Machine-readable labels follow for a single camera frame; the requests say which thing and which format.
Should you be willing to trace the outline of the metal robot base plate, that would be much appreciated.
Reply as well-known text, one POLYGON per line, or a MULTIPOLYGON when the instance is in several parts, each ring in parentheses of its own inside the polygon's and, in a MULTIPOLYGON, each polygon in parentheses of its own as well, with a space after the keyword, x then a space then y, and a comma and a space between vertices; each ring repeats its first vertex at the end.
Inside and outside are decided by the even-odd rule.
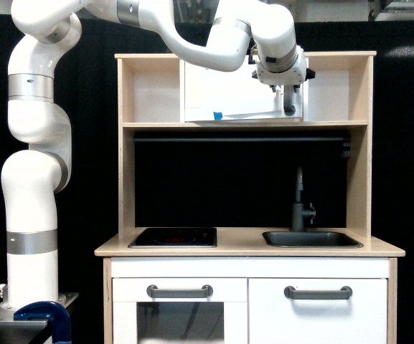
MULTIPOLYGON (((63 306, 69 315, 73 314, 76 308, 76 301, 79 297, 78 292, 60 293, 56 303, 63 306)), ((14 314, 17 310, 9 306, 6 302, 0 304, 0 325, 8 325, 15 322, 14 314)))

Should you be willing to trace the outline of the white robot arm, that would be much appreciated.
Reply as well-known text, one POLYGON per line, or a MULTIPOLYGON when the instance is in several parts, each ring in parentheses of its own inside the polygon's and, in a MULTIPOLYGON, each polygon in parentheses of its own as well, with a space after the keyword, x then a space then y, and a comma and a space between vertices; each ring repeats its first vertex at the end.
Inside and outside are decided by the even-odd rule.
POLYGON ((28 147, 7 158, 1 187, 6 302, 15 310, 59 298, 55 194, 70 180, 72 131, 66 112, 54 101, 55 68, 80 40, 81 9, 155 32, 177 57, 196 66, 233 72, 254 47, 260 82, 293 86, 309 77, 293 16, 280 4, 220 1, 207 43, 200 46, 178 33, 171 1, 14 1, 12 21, 24 36, 8 63, 8 126, 28 147))

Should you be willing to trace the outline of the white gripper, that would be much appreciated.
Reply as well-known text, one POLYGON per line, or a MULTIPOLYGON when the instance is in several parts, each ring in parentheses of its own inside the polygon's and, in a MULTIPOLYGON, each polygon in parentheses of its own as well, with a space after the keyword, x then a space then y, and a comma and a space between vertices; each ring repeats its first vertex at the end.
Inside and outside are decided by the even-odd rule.
POLYGON ((253 79, 269 85, 273 92, 276 86, 293 86, 293 91, 298 92, 299 85, 315 76, 316 72, 307 67, 304 50, 298 45, 282 58, 259 57, 252 73, 253 79))

